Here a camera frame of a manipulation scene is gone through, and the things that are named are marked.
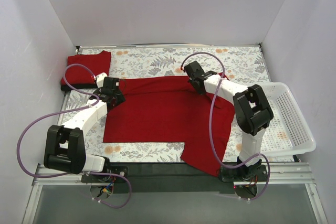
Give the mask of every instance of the unfolded red cloth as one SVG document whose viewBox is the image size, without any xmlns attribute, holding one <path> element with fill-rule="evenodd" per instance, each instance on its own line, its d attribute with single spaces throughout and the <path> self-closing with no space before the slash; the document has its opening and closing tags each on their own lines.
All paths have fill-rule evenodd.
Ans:
<svg viewBox="0 0 336 224">
<path fill-rule="evenodd" d="M 88 67 L 95 75 L 100 73 L 109 74 L 111 65 L 111 53 L 102 51 L 97 55 L 75 55 L 68 57 L 68 65 L 79 63 Z M 76 88 L 94 88 L 96 84 L 90 73 L 86 69 L 78 66 L 69 68 L 66 74 L 68 82 Z M 66 86 L 64 79 L 61 79 L 61 85 Z"/>
<path fill-rule="evenodd" d="M 120 89 L 126 101 L 108 113 L 104 143 L 184 142 L 181 159 L 217 175 L 208 131 L 212 94 L 199 95 L 187 76 L 126 79 Z M 221 159 L 234 114 L 232 104 L 216 99 L 212 131 Z"/>
</svg>

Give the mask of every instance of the red fabric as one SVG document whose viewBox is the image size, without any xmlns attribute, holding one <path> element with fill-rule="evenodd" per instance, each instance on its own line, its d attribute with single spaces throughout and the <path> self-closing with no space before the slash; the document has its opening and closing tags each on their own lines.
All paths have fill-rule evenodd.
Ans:
<svg viewBox="0 0 336 224">
<path fill-rule="evenodd" d="M 111 65 L 111 53 L 102 51 L 97 55 L 75 55 L 68 57 L 68 65 L 79 63 L 88 67 L 95 75 L 109 74 Z M 70 84 L 94 84 L 93 77 L 82 67 L 74 66 L 67 71 L 67 80 Z"/>
<path fill-rule="evenodd" d="M 208 132 L 213 95 L 199 95 L 187 81 L 187 76 L 170 76 L 120 82 L 126 101 L 109 112 L 103 142 L 184 142 L 181 159 L 216 176 L 220 165 Z M 224 156 L 234 113 L 232 104 L 217 98 L 213 137 L 220 158 Z"/>
</svg>

